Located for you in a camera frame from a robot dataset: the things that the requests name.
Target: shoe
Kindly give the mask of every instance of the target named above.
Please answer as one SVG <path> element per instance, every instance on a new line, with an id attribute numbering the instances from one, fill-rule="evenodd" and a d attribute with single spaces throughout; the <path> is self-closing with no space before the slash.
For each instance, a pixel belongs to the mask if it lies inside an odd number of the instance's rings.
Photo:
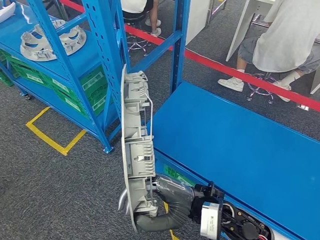
<path id="1" fill-rule="evenodd" d="M 243 81 L 235 77 L 232 77 L 230 79 L 219 79 L 217 83 L 223 87 L 238 92 L 242 92 L 244 90 L 245 85 Z"/>
<path id="2" fill-rule="evenodd" d="M 278 81 L 275 81 L 275 82 L 274 82 L 272 84 L 275 85 L 275 86 L 277 86 L 277 87 L 280 87 L 282 89 L 285 89 L 285 90 L 288 90 L 288 91 L 291 91 L 291 90 L 291 87 L 290 85 L 288 85 L 288 86 L 282 86 L 280 84 L 280 82 L 278 82 Z M 280 96 L 280 95 L 278 95 L 278 96 L 279 98 L 282 99 L 283 101 L 286 102 L 286 103 L 288 103 L 288 102 L 291 101 L 289 98 L 286 98 L 286 97 L 283 97 L 283 96 Z"/>
<path id="3" fill-rule="evenodd" d="M 151 33 L 151 35 L 152 35 L 152 36 L 154 36 L 154 37 L 158 37 L 158 36 L 159 36 L 160 34 L 162 34 L 162 29 L 161 29 L 161 28 L 159 28 L 159 27 L 157 27 L 155 31 L 152 31 L 152 32 Z"/>
<path id="4" fill-rule="evenodd" d="M 146 26 L 149 26 L 149 27 L 151 27 L 151 21 L 150 21 L 150 18 L 147 18 L 147 19 L 146 19 L 146 21 L 144 22 Z M 156 21 L 156 26 L 157 27 L 160 27 L 160 25 L 162 25 L 162 21 L 160 21 L 160 20 L 157 20 Z"/>

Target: gray shorts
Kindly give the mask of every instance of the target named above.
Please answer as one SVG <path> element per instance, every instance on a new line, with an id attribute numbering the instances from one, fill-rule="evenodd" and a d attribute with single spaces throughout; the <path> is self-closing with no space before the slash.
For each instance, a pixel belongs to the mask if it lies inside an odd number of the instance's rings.
<path id="1" fill-rule="evenodd" d="M 258 39 L 259 37 L 250 37 L 243 40 L 238 49 L 238 55 L 248 64 L 252 64 L 254 52 Z M 320 44 L 315 43 L 309 57 L 297 69 L 304 74 L 309 74 L 317 70 L 318 67 L 320 67 Z"/>

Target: yellow floor marking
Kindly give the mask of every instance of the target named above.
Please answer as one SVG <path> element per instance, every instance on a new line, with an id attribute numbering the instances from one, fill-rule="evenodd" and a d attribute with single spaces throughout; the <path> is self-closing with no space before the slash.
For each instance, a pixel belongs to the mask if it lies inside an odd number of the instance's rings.
<path id="1" fill-rule="evenodd" d="M 40 118 L 42 115 L 43 115 L 44 113 L 47 112 L 48 109 L 50 109 L 49 106 L 43 109 L 42 111 L 41 111 L 40 113 L 38 113 L 38 115 L 35 116 L 34 118 L 32 118 L 32 120 L 27 122 L 26 124 L 26 127 L 28 127 L 29 129 L 30 129 L 31 131 L 32 131 L 34 134 L 37 135 L 38 138 L 42 139 L 42 141 L 47 143 L 48 145 L 58 151 L 60 154 L 63 154 L 64 156 L 66 156 L 67 153 L 72 148 L 73 147 L 75 144 L 76 144 L 79 139 L 81 139 L 83 135 L 85 135 L 86 133 L 86 131 L 85 129 L 82 130 L 81 132 L 79 132 L 77 136 L 75 136 L 74 139 L 72 139 L 70 143 L 69 143 L 66 147 L 63 147 L 59 145 L 58 143 L 51 139 L 50 137 L 45 135 L 45 133 L 38 130 L 37 127 L 35 127 L 35 125 L 33 125 L 33 123 Z"/>
<path id="2" fill-rule="evenodd" d="M 165 206 L 165 212 L 168 213 L 169 208 L 168 205 L 166 202 L 163 202 L 163 205 Z M 174 232 L 172 230 L 169 230 L 171 237 L 172 240 L 179 240 L 179 238 L 174 236 Z"/>

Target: red line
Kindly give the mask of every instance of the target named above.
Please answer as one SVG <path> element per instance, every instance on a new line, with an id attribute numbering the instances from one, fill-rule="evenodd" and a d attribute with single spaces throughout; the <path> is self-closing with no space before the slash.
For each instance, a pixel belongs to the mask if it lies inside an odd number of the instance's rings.
<path id="1" fill-rule="evenodd" d="M 72 9 L 77 10 L 78 12 L 80 12 L 80 13 L 85 12 L 85 9 L 83 6 L 77 4 L 75 2 L 72 2 L 70 0 L 60 0 L 60 2 L 66 6 L 70 7 Z"/>
<path id="2" fill-rule="evenodd" d="M 70 1 L 70 0 L 60 0 L 60 1 L 62 4 L 64 4 L 64 5 L 70 7 L 70 8 L 75 9 L 78 12 L 81 12 L 81 13 L 85 12 L 85 10 L 82 6 L 74 3 L 72 1 Z M 137 28 L 128 26 L 127 24 L 125 24 L 125 30 L 127 33 L 129 33 L 129 34 L 131 34 L 131 35 L 135 35 L 137 37 L 142 38 L 142 39 L 144 39 L 144 40 L 146 40 L 146 41 L 149 41 L 150 43 L 155 44 L 155 45 L 160 45 L 160 44 L 162 44 L 165 41 L 165 40 L 158 38 L 158 37 L 152 36 L 152 35 L 148 34 L 146 32 L 143 32 L 143 31 L 141 31 L 141 30 L 139 30 L 139 29 L 137 29 Z M 320 112 L 320 102 L 315 101 L 315 100 L 313 100 L 313 99 L 311 99 L 311 98 L 309 98 L 309 97 L 306 97 L 306 96 L 303 96 L 303 95 L 300 95 L 300 94 L 297 94 L 297 93 L 295 93 L 295 92 L 288 91 L 288 90 L 285 90 L 285 89 L 277 87 L 277 86 L 272 85 L 269 82 L 255 78 L 255 77 L 253 77 L 251 75 L 248 75 L 248 74 L 246 74 L 246 73 L 239 72 L 239 71 L 237 71 L 234 68 L 228 67 L 228 66 L 219 63 L 219 62 L 216 62 L 216 61 L 214 61 L 214 60 L 211 60 L 211 59 L 208 59 L 208 58 L 200 56 L 200 55 L 198 55 L 196 53 L 187 50 L 187 49 L 184 50 L 184 56 L 186 58 L 191 59 L 191 60 L 193 60 L 195 62 L 202 64 L 202 65 L 205 65 L 205 66 L 207 66 L 207 67 L 209 67 L 209 68 L 211 68 L 211 69 L 214 69 L 214 70 L 217 70 L 217 71 L 222 72 L 222 73 L 224 73 L 224 74 L 226 74 L 226 75 L 238 78 L 238 79 L 241 79 L 244 82 L 247 82 L 247 83 L 250 83 L 250 84 L 252 84 L 252 85 L 254 85 L 254 86 L 260 87 L 262 89 L 267 90 L 267 91 L 269 91 L 269 92 L 272 92 L 272 93 L 274 93 L 274 94 L 276 94 L 276 95 L 280 95 L 280 96 L 282 96 L 282 97 L 285 97 L 285 98 L 288 98 L 288 99 L 294 101 L 294 102 L 296 102 L 297 104 L 303 104 L 303 105 L 305 105 L 305 106 L 308 106 L 311 109 Z"/>

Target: robotic arm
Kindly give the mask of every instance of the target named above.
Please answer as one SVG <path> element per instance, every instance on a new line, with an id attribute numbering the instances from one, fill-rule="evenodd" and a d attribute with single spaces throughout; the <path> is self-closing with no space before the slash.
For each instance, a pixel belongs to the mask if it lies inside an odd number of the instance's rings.
<path id="1" fill-rule="evenodd" d="M 168 213 L 149 216 L 136 213 L 136 225 L 145 232 L 161 232 L 183 227 L 188 218 L 201 224 L 200 234 L 220 239 L 221 231 L 231 240 L 273 240 L 271 229 L 248 213 L 223 201 L 224 194 L 211 182 L 189 187 L 165 175 L 156 175 L 149 187 L 168 205 Z M 118 202 L 124 208 L 126 191 Z"/>

